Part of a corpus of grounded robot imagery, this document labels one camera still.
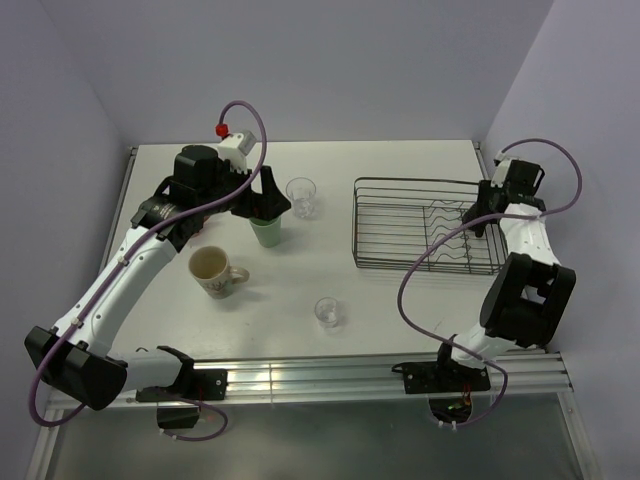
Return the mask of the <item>green plastic cup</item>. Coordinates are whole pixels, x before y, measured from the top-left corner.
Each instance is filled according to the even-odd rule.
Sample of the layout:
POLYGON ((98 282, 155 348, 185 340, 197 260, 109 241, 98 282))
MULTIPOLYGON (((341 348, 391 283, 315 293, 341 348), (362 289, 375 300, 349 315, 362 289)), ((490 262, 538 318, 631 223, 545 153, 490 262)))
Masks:
POLYGON ((259 244, 264 248, 273 248, 281 242, 281 217, 273 220, 250 218, 249 223, 259 244))

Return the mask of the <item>cream floral mug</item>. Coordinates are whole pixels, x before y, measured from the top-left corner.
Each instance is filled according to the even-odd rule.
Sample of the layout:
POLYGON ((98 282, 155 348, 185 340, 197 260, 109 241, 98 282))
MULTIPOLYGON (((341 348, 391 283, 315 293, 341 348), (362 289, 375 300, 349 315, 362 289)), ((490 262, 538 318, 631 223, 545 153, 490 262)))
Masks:
POLYGON ((192 278, 214 299, 230 296, 236 285, 250 278, 248 270, 232 266, 227 253, 215 246, 195 251, 188 261, 188 269, 192 278))

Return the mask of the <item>small clear glass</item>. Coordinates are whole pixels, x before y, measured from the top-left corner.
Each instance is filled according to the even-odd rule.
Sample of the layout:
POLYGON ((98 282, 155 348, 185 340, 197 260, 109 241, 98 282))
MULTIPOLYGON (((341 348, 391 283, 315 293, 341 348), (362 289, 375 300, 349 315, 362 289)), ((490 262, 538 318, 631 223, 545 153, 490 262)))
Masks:
POLYGON ((322 328, 334 328, 340 320, 339 302, 332 297, 321 298, 314 307, 314 314, 322 328))

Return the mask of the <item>pink mug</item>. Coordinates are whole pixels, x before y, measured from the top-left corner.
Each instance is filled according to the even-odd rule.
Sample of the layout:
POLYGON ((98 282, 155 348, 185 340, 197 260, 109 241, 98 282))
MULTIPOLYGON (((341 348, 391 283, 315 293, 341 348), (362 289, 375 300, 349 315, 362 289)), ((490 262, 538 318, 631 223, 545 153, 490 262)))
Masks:
POLYGON ((194 232, 194 234, 192 236, 193 237, 199 236, 202 233, 202 231, 204 230, 205 225, 206 225, 206 220, 201 225, 199 225, 199 228, 194 232))

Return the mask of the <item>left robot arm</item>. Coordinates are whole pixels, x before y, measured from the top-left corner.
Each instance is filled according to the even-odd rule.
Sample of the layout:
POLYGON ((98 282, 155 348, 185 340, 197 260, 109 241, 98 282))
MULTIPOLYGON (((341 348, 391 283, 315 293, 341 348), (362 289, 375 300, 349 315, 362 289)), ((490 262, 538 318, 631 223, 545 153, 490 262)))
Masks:
POLYGON ((206 218, 228 212, 272 221, 290 210, 264 155, 254 169, 246 152, 187 145, 173 172, 144 200, 131 219, 120 250, 71 309, 49 328, 34 327, 24 345, 36 369, 28 406, 38 415, 36 396, 45 383, 80 406, 99 411, 129 390, 160 388, 183 399, 195 386, 194 361, 159 346, 118 359, 112 346, 121 326, 154 278, 203 227, 206 218))

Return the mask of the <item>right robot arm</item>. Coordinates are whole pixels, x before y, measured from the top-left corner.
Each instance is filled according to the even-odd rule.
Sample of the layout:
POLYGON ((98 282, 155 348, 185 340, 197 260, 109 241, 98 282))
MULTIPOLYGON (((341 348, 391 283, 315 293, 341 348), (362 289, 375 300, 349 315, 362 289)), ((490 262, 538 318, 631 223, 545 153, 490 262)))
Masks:
POLYGON ((468 223, 483 215, 507 213, 470 230, 480 238, 490 224, 499 227, 508 256, 483 301, 479 321, 443 344, 433 365, 435 383, 452 390, 468 372, 485 367, 508 350, 550 342, 576 283, 576 273, 554 255, 546 232, 544 202, 536 193, 544 177, 541 166, 508 157, 496 163, 489 180, 479 183, 477 201, 463 215, 468 223))

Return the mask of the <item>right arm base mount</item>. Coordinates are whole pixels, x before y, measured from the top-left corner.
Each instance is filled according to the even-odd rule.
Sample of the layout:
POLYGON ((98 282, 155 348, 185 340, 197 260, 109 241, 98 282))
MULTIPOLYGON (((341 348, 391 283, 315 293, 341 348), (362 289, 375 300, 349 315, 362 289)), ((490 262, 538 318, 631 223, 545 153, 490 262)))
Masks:
POLYGON ((491 388, 487 369, 429 361, 402 362, 392 366, 391 372, 402 376, 409 395, 485 392, 491 388))

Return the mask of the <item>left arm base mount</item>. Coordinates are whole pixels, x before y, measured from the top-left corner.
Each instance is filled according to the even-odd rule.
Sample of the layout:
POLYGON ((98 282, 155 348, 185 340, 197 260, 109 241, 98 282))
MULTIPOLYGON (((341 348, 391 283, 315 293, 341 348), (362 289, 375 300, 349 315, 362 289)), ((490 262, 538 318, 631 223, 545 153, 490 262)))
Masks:
POLYGON ((212 402, 225 399, 228 385, 226 369, 196 369, 191 378, 182 387, 148 387, 138 390, 135 400, 138 403, 164 403, 179 401, 186 407, 158 406, 156 422, 160 429, 181 431, 193 429, 199 421, 221 421, 220 432, 228 426, 228 416, 217 410, 205 408, 212 402))

